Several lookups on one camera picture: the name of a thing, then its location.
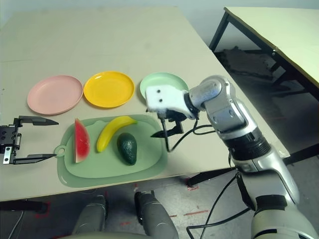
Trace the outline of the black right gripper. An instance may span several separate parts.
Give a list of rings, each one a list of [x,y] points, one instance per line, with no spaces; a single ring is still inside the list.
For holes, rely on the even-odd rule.
[[[183,134],[183,129],[180,122],[187,119],[186,115],[173,110],[164,109],[157,111],[157,116],[161,121],[162,130],[152,134],[152,138],[166,138],[176,134]],[[175,121],[175,126],[171,129],[167,129],[165,125],[166,120],[169,122]]]

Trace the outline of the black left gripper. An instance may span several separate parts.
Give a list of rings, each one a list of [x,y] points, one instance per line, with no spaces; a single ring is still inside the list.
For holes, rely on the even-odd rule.
[[[0,158],[3,164],[32,164],[55,157],[56,154],[31,154],[25,158],[16,158],[16,151],[20,149],[21,133],[18,128],[22,123],[33,125],[59,125],[58,122],[36,116],[19,116],[14,118],[13,124],[0,126]]]

